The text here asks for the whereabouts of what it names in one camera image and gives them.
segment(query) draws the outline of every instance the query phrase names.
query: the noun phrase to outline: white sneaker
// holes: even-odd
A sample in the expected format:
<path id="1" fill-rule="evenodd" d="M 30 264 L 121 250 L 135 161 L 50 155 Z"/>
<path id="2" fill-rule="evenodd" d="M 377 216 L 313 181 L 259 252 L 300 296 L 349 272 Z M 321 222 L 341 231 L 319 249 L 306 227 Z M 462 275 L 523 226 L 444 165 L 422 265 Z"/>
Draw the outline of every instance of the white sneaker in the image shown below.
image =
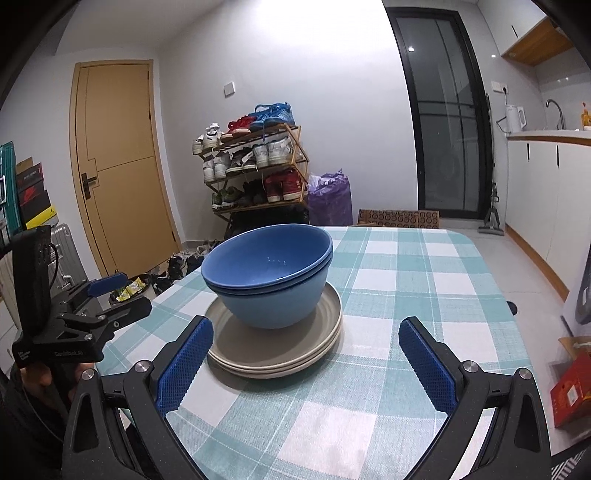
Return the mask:
<path id="1" fill-rule="evenodd" d="M 203 136 L 203 149 L 210 150 L 217 147 L 221 142 L 222 131 L 218 124 L 211 124 L 207 127 L 205 135 Z"/>
<path id="2" fill-rule="evenodd" d="M 255 145 L 252 147 L 252 151 L 256 158 L 256 167 L 258 169 L 269 166 L 269 151 L 267 144 Z"/>
<path id="3" fill-rule="evenodd" d="M 199 155 L 203 153 L 203 135 L 197 140 L 193 140 L 193 155 Z"/>
<path id="4" fill-rule="evenodd" d="M 206 160 L 203 162 L 203 181 L 205 183 L 211 183 L 216 180 L 215 169 L 213 165 L 213 159 Z"/>
<path id="5" fill-rule="evenodd" d="M 213 169 L 215 172 L 216 180 L 225 180 L 226 170 L 232 164 L 232 158 L 230 152 L 222 152 L 216 158 L 213 159 Z"/>
<path id="6" fill-rule="evenodd" d="M 284 137 L 267 144 L 269 149 L 269 165 L 282 165 L 291 162 L 294 148 L 290 137 Z"/>

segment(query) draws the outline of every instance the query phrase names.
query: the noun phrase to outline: black door frame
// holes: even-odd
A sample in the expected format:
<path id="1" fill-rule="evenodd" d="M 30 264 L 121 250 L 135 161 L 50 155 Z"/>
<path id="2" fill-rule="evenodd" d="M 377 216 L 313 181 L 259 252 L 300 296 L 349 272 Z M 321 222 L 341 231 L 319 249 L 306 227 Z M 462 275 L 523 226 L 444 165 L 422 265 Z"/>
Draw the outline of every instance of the black door frame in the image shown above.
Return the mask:
<path id="1" fill-rule="evenodd" d="M 417 8 L 417 7 L 386 7 L 386 12 L 392 25 L 392 30 L 396 37 L 404 76 L 408 86 L 408 96 L 410 99 L 411 113 L 413 117 L 414 143 L 417 155 L 417 183 L 418 183 L 418 207 L 425 209 L 425 156 L 423 151 L 423 132 L 421 129 L 421 119 L 418 109 L 417 90 L 415 88 L 413 70 L 408 58 L 408 46 L 404 42 L 402 32 L 397 22 L 397 18 L 432 18 L 435 20 L 447 20 L 451 23 L 454 32 L 460 35 L 458 43 L 462 50 L 464 63 L 474 96 L 474 108 L 476 114 L 476 128 L 478 132 L 478 145 L 480 157 L 480 191 L 478 199 L 478 211 L 468 212 L 466 210 L 441 210 L 440 215 L 445 218 L 468 218 L 484 219 L 488 209 L 491 206 L 492 178 L 493 178 L 493 149 L 492 149 L 492 130 L 491 119 L 488 112 L 488 102 L 482 75 L 472 47 L 472 42 L 468 36 L 464 22 L 459 12 L 454 10 L 442 10 L 436 8 Z"/>

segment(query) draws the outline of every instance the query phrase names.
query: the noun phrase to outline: shoe rack shelf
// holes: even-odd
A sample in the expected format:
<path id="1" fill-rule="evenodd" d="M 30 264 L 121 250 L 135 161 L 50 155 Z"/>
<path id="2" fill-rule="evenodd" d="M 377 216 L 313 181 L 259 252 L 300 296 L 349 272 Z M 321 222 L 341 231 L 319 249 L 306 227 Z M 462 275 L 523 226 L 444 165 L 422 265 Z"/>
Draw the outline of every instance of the shoe rack shelf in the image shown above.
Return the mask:
<path id="1" fill-rule="evenodd" d="M 219 147 L 214 147 L 211 149 L 204 150 L 202 153 L 199 154 L 201 158 L 205 161 L 207 157 L 210 155 L 215 155 L 217 153 L 221 153 L 227 150 L 232 150 L 236 147 L 242 147 L 245 145 L 253 144 L 259 141 L 265 141 L 268 137 L 274 137 L 276 135 L 287 133 L 291 137 L 291 141 L 294 146 L 294 151 L 291 155 L 289 162 L 282 163 L 279 165 L 269 165 L 267 167 L 258 168 L 256 170 L 252 170 L 249 172 L 240 172 L 236 173 L 232 176 L 227 176 L 223 180 L 214 180 L 213 182 L 205 183 L 210 189 L 214 192 L 218 192 L 220 190 L 219 185 L 222 184 L 222 188 L 226 188 L 228 186 L 228 181 L 232 179 L 239 179 L 246 176 L 253 176 L 257 173 L 263 178 L 263 172 L 266 171 L 277 171 L 283 168 L 294 167 L 295 170 L 298 172 L 302 179 L 302 187 L 300 192 L 300 197 L 295 200 L 282 200 L 280 202 L 267 202 L 261 203 L 259 205 L 251 205 L 248 207 L 230 207 L 230 208 L 220 208 L 218 210 L 213 210 L 213 213 L 220 218 L 223 218 L 225 221 L 229 222 L 229 214 L 234 212 L 247 212 L 250 210 L 263 210 L 268 208 L 274 207 L 283 207 L 288 205 L 306 205 L 306 195 L 307 195 L 307 185 L 308 185 L 308 167 L 310 163 L 310 159 L 308 155 L 301 147 L 300 144 L 300 135 L 301 135 L 301 127 L 300 126 L 292 126 L 287 124 L 279 124 L 274 125 L 273 127 L 268 127 L 263 130 L 253 132 L 251 134 L 247 134 L 241 137 L 234 138 L 232 141 L 225 142 Z"/>

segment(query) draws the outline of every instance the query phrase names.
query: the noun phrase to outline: white kettle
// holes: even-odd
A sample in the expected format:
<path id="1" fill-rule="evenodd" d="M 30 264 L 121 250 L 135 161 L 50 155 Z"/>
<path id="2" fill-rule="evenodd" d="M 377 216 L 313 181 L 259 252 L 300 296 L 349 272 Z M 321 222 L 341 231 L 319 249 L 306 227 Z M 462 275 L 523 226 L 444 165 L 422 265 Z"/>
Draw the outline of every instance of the white kettle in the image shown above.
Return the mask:
<path id="1" fill-rule="evenodd" d="M 523 127 L 527 125 L 525 118 L 525 111 L 522 106 L 507 105 L 507 125 L 509 126 L 509 133 L 514 134 L 523 131 Z"/>

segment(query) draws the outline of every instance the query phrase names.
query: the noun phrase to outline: white wall switch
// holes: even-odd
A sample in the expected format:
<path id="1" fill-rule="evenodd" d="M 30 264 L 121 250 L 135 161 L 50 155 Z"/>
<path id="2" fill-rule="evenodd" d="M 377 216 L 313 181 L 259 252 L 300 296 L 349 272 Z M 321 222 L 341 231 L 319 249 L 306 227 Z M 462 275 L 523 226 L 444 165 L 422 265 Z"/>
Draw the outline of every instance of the white wall switch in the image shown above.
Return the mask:
<path id="1" fill-rule="evenodd" d="M 493 92 L 505 93 L 505 91 L 503 90 L 503 88 L 504 88 L 506 90 L 506 92 L 509 93 L 509 89 L 507 88 L 506 83 L 500 83 L 500 82 L 491 82 L 491 83 L 492 83 L 492 91 Z"/>
<path id="2" fill-rule="evenodd" d="M 236 87 L 234 87 L 234 82 L 230 82 L 227 85 L 223 86 L 223 94 L 225 96 L 229 97 L 234 92 L 236 92 Z"/>

